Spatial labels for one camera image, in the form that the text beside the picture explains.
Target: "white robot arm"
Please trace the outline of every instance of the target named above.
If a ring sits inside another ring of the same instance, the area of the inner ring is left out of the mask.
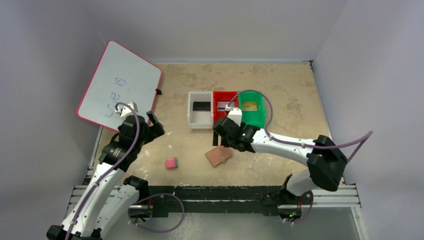
[[[135,103],[130,102],[126,105],[137,112]],[[137,154],[142,146],[165,134],[164,128],[151,111],[147,112],[147,116],[152,126],[148,126],[142,116],[134,116],[126,106],[121,107],[118,113],[123,120],[122,125],[118,127],[119,133],[116,133],[110,143],[103,148],[99,159],[100,163],[73,211],[61,225],[52,225],[47,231],[49,240],[101,239],[101,236],[106,235],[130,205],[149,196],[148,189],[140,191],[140,189],[148,187],[147,181],[130,176],[125,179],[124,185],[118,189],[117,194],[110,198],[118,181],[122,179],[130,164],[137,159]],[[138,137],[136,137],[136,117],[139,122]],[[115,169],[110,170],[124,157],[133,142],[136,143],[127,157]]]
[[[221,136],[221,145],[240,152],[268,153],[294,160],[308,167],[295,175],[289,175],[283,192],[299,197],[316,188],[336,191],[347,164],[346,156],[339,149],[320,150],[304,145],[335,146],[327,136],[317,139],[299,139],[270,133],[278,140],[300,143],[301,146],[284,144],[270,139],[265,129],[242,122],[242,111],[237,107],[226,108],[227,117],[222,117],[213,130]]]

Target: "whiteboard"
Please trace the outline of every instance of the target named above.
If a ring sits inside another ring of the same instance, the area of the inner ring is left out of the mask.
[[[159,68],[111,40],[79,103],[76,114],[87,121],[117,131],[122,124],[114,107],[133,101],[148,121],[162,72]]]

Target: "pink eraser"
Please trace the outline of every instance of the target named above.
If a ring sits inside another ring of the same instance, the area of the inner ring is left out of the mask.
[[[176,157],[168,158],[168,159],[165,161],[165,167],[166,167],[167,169],[175,169],[175,168],[178,168],[178,161],[177,161],[177,158],[176,158]]]

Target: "wooden table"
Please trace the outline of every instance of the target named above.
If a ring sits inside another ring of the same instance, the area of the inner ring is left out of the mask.
[[[283,157],[234,151],[226,163],[212,168],[205,153],[213,148],[212,130],[187,124],[189,91],[262,91],[274,109],[269,130],[294,138],[329,135],[316,85],[307,64],[159,64],[163,72],[154,113],[166,134],[143,146],[126,176],[150,185],[253,186],[282,185],[286,176],[306,167]],[[104,129],[96,160],[115,133]],[[178,158],[168,170],[165,160]]]

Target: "gray wall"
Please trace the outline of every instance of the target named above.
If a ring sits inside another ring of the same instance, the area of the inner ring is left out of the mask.
[[[333,138],[374,130],[345,178],[375,240],[424,239],[423,43],[424,1],[349,0],[314,62]]]
[[[90,0],[104,41],[153,61],[299,61],[317,55],[347,0]]]
[[[0,0],[1,239],[62,222],[99,129],[76,109],[103,48],[81,0]]]

